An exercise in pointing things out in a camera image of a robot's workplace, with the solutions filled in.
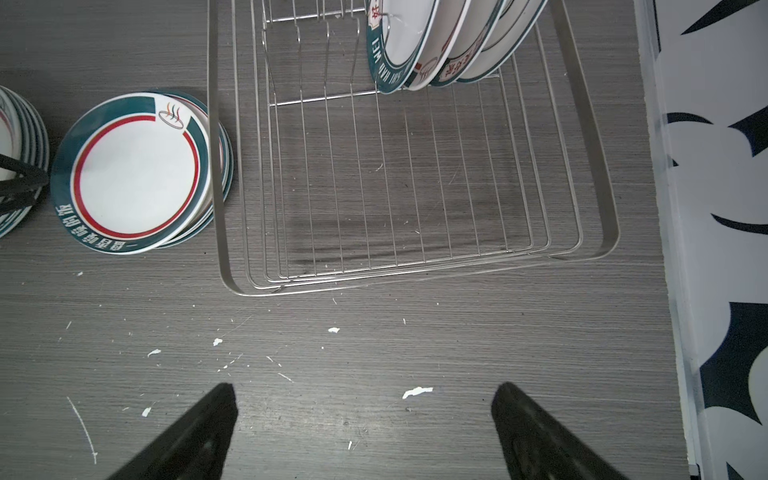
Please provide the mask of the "white plate stack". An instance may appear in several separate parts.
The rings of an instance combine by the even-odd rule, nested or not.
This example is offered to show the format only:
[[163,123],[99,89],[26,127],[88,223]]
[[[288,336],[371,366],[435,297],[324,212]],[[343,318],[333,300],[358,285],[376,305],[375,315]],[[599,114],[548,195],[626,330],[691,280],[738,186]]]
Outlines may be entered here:
[[546,0],[506,1],[488,41],[458,82],[477,82],[496,71],[525,39],[546,3]]

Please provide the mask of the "small plate green lettered rim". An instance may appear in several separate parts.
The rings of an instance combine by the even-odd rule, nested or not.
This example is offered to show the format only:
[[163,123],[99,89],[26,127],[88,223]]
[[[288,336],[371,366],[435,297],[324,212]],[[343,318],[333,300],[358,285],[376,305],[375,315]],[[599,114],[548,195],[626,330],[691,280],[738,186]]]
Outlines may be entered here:
[[436,0],[365,2],[367,59],[378,93],[390,94],[405,84],[425,46],[438,6]]

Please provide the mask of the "white plate green red band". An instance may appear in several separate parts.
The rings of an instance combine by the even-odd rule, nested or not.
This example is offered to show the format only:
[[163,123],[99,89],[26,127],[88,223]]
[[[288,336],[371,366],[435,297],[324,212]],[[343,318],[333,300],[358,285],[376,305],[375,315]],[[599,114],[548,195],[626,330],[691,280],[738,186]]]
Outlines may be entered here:
[[113,97],[87,111],[52,164],[54,213],[81,246],[107,255],[153,250],[210,205],[207,115],[169,93]]

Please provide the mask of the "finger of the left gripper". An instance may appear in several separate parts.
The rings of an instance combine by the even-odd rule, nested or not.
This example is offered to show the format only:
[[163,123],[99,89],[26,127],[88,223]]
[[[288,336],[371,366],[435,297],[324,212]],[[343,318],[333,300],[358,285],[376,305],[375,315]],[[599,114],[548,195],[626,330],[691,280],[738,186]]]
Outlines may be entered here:
[[37,202],[36,192],[49,183],[48,173],[21,160],[1,155],[1,167],[18,174],[1,181],[1,211],[14,212],[32,207]]

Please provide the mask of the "wire dish rack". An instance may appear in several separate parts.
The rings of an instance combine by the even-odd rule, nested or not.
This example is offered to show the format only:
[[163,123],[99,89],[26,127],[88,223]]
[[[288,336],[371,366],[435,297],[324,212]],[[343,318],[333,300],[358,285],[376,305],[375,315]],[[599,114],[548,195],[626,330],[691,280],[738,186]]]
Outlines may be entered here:
[[615,194],[567,5],[479,80],[385,93],[369,1],[210,1],[207,99],[237,186],[224,285],[274,297],[602,258]]

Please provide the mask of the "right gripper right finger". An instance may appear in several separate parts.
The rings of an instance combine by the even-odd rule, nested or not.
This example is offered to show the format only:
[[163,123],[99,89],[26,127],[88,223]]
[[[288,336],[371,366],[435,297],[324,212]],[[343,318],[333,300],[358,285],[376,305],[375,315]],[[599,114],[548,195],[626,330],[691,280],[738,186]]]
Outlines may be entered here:
[[491,414],[512,479],[624,479],[511,382],[501,384]]

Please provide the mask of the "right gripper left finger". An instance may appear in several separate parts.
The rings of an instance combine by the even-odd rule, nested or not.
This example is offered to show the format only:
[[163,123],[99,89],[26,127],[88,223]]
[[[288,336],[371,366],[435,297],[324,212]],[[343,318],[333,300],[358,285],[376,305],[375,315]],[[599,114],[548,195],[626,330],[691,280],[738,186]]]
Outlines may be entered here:
[[238,417],[235,390],[220,383],[113,479],[219,479]]

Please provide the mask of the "white plate green lettered rim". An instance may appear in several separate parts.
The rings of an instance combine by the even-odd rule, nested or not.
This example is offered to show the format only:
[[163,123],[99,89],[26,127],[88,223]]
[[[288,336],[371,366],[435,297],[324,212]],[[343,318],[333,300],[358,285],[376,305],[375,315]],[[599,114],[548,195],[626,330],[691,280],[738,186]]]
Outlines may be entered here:
[[[46,172],[51,149],[47,128],[37,109],[24,97],[1,86],[1,155]],[[19,177],[1,166],[1,182]],[[37,203],[43,186],[30,192],[29,205],[1,213],[1,238],[13,230]]]

